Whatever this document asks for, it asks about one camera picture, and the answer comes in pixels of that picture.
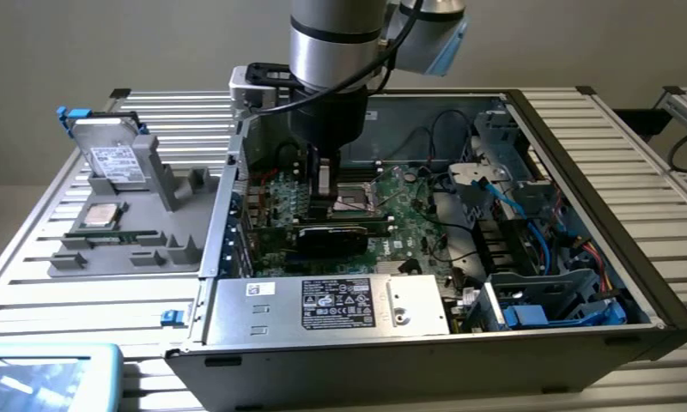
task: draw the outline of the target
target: power supply label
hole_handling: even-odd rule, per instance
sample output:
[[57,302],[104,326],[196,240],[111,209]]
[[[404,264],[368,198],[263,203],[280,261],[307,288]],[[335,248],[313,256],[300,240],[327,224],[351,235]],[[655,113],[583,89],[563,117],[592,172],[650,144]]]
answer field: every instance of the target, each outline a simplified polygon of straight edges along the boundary
[[303,281],[303,327],[307,330],[375,326],[375,305],[368,279]]
[[140,164],[131,147],[92,148],[92,154],[104,172],[104,177],[112,183],[145,181],[145,176],[141,174]]

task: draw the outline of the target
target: white label sticker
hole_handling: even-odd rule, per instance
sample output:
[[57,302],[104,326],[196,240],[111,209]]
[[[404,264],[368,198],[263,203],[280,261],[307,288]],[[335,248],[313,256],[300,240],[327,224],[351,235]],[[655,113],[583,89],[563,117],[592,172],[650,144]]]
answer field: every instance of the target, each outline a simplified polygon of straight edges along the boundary
[[247,284],[247,296],[264,296],[269,294],[275,294],[275,282]]
[[145,181],[131,147],[92,148],[92,154],[109,182],[133,183]]

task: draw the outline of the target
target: metal panel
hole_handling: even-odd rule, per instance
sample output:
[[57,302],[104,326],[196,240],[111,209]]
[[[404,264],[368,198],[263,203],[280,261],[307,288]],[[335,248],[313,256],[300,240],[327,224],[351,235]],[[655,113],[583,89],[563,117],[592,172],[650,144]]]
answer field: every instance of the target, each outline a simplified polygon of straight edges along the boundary
[[[552,122],[554,134],[579,166],[588,171],[588,180],[603,199],[618,208],[614,211],[629,232],[642,248],[661,259],[654,265],[687,305],[686,195],[675,189],[675,182],[647,166],[646,157],[626,131],[591,98],[570,88],[526,89],[524,92],[532,106]],[[117,109],[137,111],[143,119],[148,115],[165,116],[149,118],[149,124],[159,136],[161,158],[172,162],[173,168],[216,166],[215,173],[220,174],[223,164],[209,161],[216,160],[211,158],[217,155],[224,156],[233,125],[215,115],[231,113],[229,103],[225,92],[135,92]],[[183,114],[209,116],[179,117]],[[637,162],[641,166],[629,166]],[[623,173],[623,166],[633,172]],[[188,330],[164,329],[156,323],[163,310],[183,310],[193,301],[195,275],[69,282],[45,274],[44,258],[57,247],[54,237],[70,227],[74,208],[91,192],[82,169],[84,162],[74,153],[0,259],[0,341],[117,342],[125,355],[120,410],[200,411],[196,398],[159,357],[167,343],[183,340]],[[658,362],[627,365],[579,394],[333,410],[394,409],[686,411],[687,345]]]

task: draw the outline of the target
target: monitor screen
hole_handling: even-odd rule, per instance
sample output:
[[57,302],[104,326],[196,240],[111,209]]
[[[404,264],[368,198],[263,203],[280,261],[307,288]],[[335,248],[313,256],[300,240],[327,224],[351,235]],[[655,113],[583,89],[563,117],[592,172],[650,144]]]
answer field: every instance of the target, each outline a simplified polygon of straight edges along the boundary
[[69,410],[88,365],[88,358],[0,358],[0,412]]

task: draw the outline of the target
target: gray wall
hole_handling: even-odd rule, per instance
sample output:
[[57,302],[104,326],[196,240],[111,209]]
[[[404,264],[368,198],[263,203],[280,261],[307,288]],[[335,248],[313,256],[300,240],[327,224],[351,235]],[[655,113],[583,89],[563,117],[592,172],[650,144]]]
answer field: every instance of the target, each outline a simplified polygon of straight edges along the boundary
[[[116,87],[225,89],[231,68],[287,61],[288,0],[0,0],[0,184],[45,184],[72,144],[54,107]],[[392,86],[590,84],[615,106],[687,85],[687,0],[467,0],[452,73]]]

